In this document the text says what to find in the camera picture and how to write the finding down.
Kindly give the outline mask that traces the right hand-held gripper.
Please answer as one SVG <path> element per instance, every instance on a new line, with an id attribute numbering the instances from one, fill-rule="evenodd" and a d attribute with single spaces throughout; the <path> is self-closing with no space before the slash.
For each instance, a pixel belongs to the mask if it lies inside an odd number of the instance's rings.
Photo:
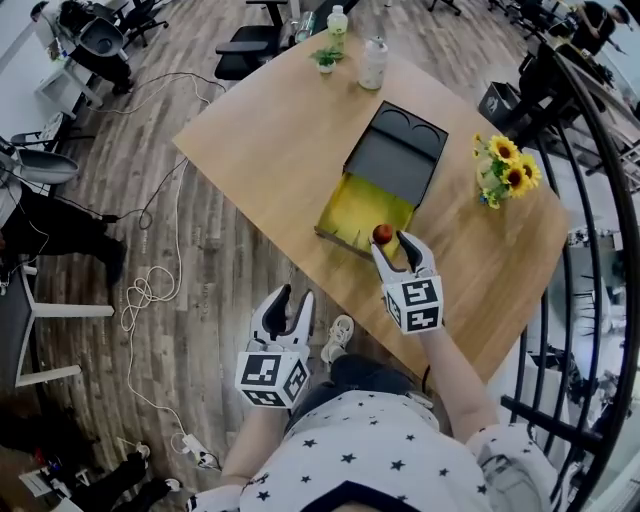
<path id="1" fill-rule="evenodd" d="M 400 230 L 396 235 L 412 272 L 395 268 L 381 247 L 371 243 L 386 310 L 404 335 L 439 329 L 443 326 L 444 295 L 434 255 L 416 236 Z"/>

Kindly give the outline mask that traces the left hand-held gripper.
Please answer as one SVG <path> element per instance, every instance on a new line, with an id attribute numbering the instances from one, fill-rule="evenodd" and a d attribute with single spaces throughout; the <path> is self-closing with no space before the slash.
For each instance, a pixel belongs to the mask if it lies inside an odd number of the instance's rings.
<path id="1" fill-rule="evenodd" d="M 292 332 L 286 308 L 291 285 L 271 292 L 251 317 L 250 338 L 239 353 L 235 388 L 252 406 L 292 409 L 310 378 L 309 338 L 315 324 L 315 296 L 308 290 L 300 303 Z"/>

